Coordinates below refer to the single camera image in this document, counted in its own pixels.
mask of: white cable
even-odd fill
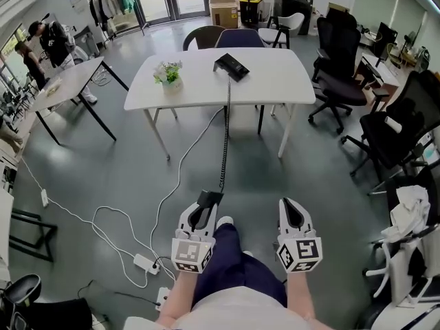
[[[185,157],[189,154],[189,152],[191,151],[191,149],[198,143],[198,141],[200,141],[200,139],[201,139],[201,137],[205,134],[205,132],[208,130],[208,128],[209,128],[209,126],[211,125],[211,123],[212,123],[212,121],[215,119],[215,117],[217,116],[217,114],[220,112],[220,111],[222,111],[223,109],[219,109],[214,115],[213,115],[213,117],[211,118],[211,120],[209,121],[209,123],[208,123],[208,125],[206,126],[206,128],[200,133],[200,135],[199,135],[199,137],[195,140],[195,142],[194,143],[192,143],[192,145],[190,146],[190,148],[185,152],[185,154],[184,154],[184,156],[180,159],[180,162],[179,162],[179,169],[178,169],[178,180],[177,180],[177,185],[176,185],[176,187],[174,187],[174,189],[171,191],[171,192],[169,192],[168,194],[167,194],[167,196],[165,196],[165,198],[163,198],[163,200],[161,200],[160,201],[160,203],[159,203],[159,206],[158,206],[158,208],[157,208],[157,215],[156,215],[156,222],[155,222],[155,225],[154,225],[154,227],[153,227],[153,229],[151,230],[151,233],[150,233],[150,246],[147,246],[146,244],[144,244],[143,242],[141,242],[137,237],[136,237],[136,235],[135,235],[135,233],[134,233],[134,229],[133,229],[133,224],[131,223],[131,218],[130,218],[130,216],[127,214],[127,213],[125,213],[125,212],[123,212],[122,210],[119,210],[119,209],[115,209],[115,208],[112,208],[112,207],[109,207],[109,206],[100,206],[100,207],[98,207],[98,208],[96,208],[96,210],[95,210],[95,213],[93,214],[93,219],[92,219],[92,221],[87,221],[87,220],[84,220],[83,218],[81,218],[81,217],[79,217],[78,215],[76,215],[76,214],[74,214],[74,213],[72,213],[72,212],[70,212],[68,209],[66,209],[66,208],[64,208],[63,206],[61,206],[59,203],[57,203],[57,202],[55,202],[54,200],[52,200],[52,199],[50,199],[49,197],[47,197],[47,199],[51,202],[51,203],[53,203],[53,204],[55,204],[55,205],[57,205],[60,209],[62,209],[62,210],[64,210],[64,211],[66,211],[66,212],[68,212],[70,215],[72,215],[73,217],[76,217],[77,219],[79,219],[80,221],[82,221],[83,223],[88,223],[88,224],[90,224],[91,226],[92,226],[92,229],[93,229],[93,231],[101,238],[101,239],[103,239],[113,250],[115,250],[117,253],[118,253],[118,255],[119,255],[119,257],[120,257],[120,260],[121,260],[121,263],[122,263],[122,269],[123,269],[123,271],[124,271],[124,275],[125,275],[125,277],[131,282],[131,283],[133,283],[135,286],[137,286],[137,287],[139,287],[139,288],[142,288],[142,289],[144,289],[147,285],[148,285],[148,278],[147,278],[147,271],[145,271],[145,285],[138,285],[136,282],[134,282],[133,280],[131,280],[131,278],[127,275],[127,272],[126,272],[126,270],[125,270],[125,264],[124,264],[124,260],[123,260],[123,258],[122,258],[122,255],[121,255],[121,253],[125,253],[125,254],[127,254],[127,255],[129,255],[130,257],[132,257],[133,259],[135,258],[134,257],[134,255],[132,255],[132,253],[130,253],[130,252],[127,252],[126,250],[123,250],[123,249],[121,249],[121,248],[118,248],[112,241],[111,241],[111,239],[107,236],[107,234],[104,232],[104,231],[102,231],[101,230],[101,228],[99,227],[99,226],[97,226],[96,224],[95,224],[95,218],[96,218],[96,215],[98,214],[98,211],[100,210],[100,209],[110,209],[110,210],[112,210],[112,211],[115,211],[115,212],[120,212],[121,214],[123,214],[124,216],[126,216],[127,218],[128,218],[128,220],[129,220],[129,223],[130,223],[130,229],[131,229],[131,233],[133,234],[133,238],[135,239],[135,241],[136,242],[138,242],[140,245],[142,245],[143,247],[145,247],[146,249],[148,249],[148,250],[150,250],[152,253],[153,253],[153,255],[155,256],[155,258],[159,258],[159,255],[154,251],[154,249],[153,249],[153,234],[154,234],[154,231],[156,230],[156,228],[157,228],[157,226],[159,225],[159,216],[160,216],[160,208],[162,207],[162,204],[179,188],[179,186],[180,186],[180,177],[181,177],[181,169],[182,169],[182,163],[183,163],[183,161],[184,161],[184,159],[185,159]],[[23,163],[25,164],[25,166],[26,166],[26,168],[27,168],[27,170],[29,171],[29,174],[31,175],[31,177],[34,179],[34,181],[36,182],[36,184],[38,185],[38,187],[40,188],[40,190],[43,190],[43,187],[41,187],[41,185],[39,184],[39,182],[37,181],[37,179],[35,178],[35,176],[32,174],[32,171],[30,170],[30,168],[29,168],[29,166],[28,166],[28,164],[26,163],[26,161],[24,160],[24,158],[22,157],[22,160],[23,160]],[[176,278],[175,278],[175,275],[174,275],[174,273],[171,271],[171,270],[169,270],[167,267],[165,267],[164,266],[164,264],[163,264],[163,262],[160,260],[160,259],[158,259],[157,260],[157,262],[164,268],[164,271],[168,274],[168,276],[170,276],[170,278],[175,282],[176,281]]]

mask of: black table leg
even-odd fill
[[[263,123],[263,115],[264,115],[264,105],[261,105],[260,120],[258,121],[258,134],[260,134],[260,132],[261,132],[261,124]]]
[[[113,72],[113,70],[108,66],[108,64],[106,64],[104,61],[102,62],[102,66],[104,66],[104,68],[113,76],[113,78],[115,78],[120,85],[122,85],[126,91],[129,90],[129,88],[127,87],[127,85],[121,81],[121,79],[116,76],[116,74]]]
[[[43,124],[44,128],[46,129],[46,131],[50,134],[50,136],[53,138],[53,140],[57,143],[57,145],[61,145],[60,142],[56,139],[55,135],[52,133],[52,131],[50,131],[49,126],[47,125],[47,123],[44,121],[43,116],[41,116],[39,111],[35,111],[37,117],[39,118],[39,120],[41,121],[41,123]]]
[[[82,101],[82,103],[84,104],[86,109],[89,110],[91,115],[95,118],[96,121],[98,121],[98,124],[101,125],[101,127],[104,129],[104,131],[106,131],[107,134],[113,138],[113,140],[116,140],[116,137],[112,134],[112,132],[109,130],[109,128],[105,125],[105,123],[102,122],[102,120],[99,118],[99,116],[96,114],[96,112],[91,108],[90,104],[87,102],[87,100],[84,99],[84,96],[81,93],[78,94],[78,98],[80,98],[80,100]]]

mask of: dark blue chair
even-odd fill
[[[265,47],[263,40],[260,38],[256,30],[224,30],[220,34],[216,48],[224,47]],[[264,105],[260,108],[260,120],[258,121],[258,134],[261,132],[261,124],[263,123]]]

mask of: white shirt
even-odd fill
[[[124,330],[162,330],[143,318],[128,318]],[[172,326],[182,330],[311,330],[298,314],[278,301],[247,287],[234,287],[211,294]]]

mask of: clothing rack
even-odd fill
[[[135,15],[136,15],[137,21],[139,22],[139,25],[138,25],[138,26],[130,27],[130,28],[128,28],[128,29],[126,29],[126,30],[124,30],[124,31],[122,31],[122,32],[120,32],[120,33],[116,32],[114,36],[109,37],[109,35],[107,34],[107,32],[103,30],[103,28],[102,28],[102,26],[101,26],[101,23],[98,24],[98,25],[100,26],[100,29],[102,30],[102,33],[104,33],[104,35],[107,35],[107,39],[104,41],[104,47],[105,47],[105,48],[107,48],[107,47],[105,46],[105,43],[106,43],[107,41],[109,41],[109,40],[113,40],[114,38],[118,38],[119,36],[123,36],[123,35],[125,35],[125,34],[127,34],[127,33],[129,33],[129,32],[134,32],[134,31],[136,31],[136,30],[138,30],[138,29],[140,29],[141,32],[142,32],[142,35],[145,36],[144,29],[145,29],[146,27],[150,27],[150,25],[149,25],[149,23],[145,22],[144,19],[143,19],[142,16],[141,16],[142,9],[141,9],[141,7],[140,7],[139,0],[134,0],[134,1],[135,1],[135,4],[134,4],[134,12],[135,12]]]

